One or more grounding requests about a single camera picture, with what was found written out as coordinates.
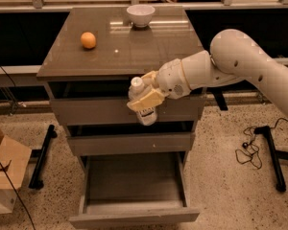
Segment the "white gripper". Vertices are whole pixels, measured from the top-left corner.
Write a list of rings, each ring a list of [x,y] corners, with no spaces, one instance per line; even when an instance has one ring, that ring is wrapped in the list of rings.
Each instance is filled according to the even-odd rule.
[[[165,98],[179,99],[190,94],[191,89],[186,81],[181,60],[176,58],[165,63],[158,71],[151,71],[141,77],[145,86],[152,86],[141,93],[129,91],[130,100],[127,107],[139,112],[161,105]]]

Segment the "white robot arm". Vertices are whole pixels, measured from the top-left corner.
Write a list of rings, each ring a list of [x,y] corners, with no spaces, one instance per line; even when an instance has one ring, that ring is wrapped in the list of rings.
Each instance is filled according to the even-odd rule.
[[[248,81],[288,119],[288,67],[268,56],[247,34],[217,33],[209,50],[176,58],[159,70],[132,79],[127,107],[140,112],[179,99],[194,89]]]

